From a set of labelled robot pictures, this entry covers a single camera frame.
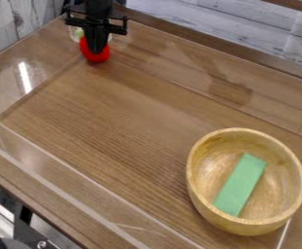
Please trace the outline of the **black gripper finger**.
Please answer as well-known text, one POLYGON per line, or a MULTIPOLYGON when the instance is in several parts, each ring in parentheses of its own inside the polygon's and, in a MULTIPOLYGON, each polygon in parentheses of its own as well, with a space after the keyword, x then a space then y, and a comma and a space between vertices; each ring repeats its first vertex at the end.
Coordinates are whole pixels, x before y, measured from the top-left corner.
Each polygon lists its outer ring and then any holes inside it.
POLYGON ((107 27, 100 27, 96 30, 96 53, 103 53, 108 45, 110 32, 107 27))
POLYGON ((85 27, 85 38, 87 40, 87 46, 92 53, 98 53, 96 51, 96 41, 95 41, 95 32, 94 28, 90 26, 85 27))

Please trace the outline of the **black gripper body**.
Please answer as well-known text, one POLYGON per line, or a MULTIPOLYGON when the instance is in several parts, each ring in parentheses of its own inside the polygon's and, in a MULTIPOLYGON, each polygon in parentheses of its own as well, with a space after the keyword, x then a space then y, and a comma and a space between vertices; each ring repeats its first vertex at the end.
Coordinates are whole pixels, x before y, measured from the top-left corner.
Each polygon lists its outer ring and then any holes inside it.
POLYGON ((128 17, 116 13, 115 0, 69 0, 65 11, 67 25, 81 27, 86 34, 127 35, 128 17))

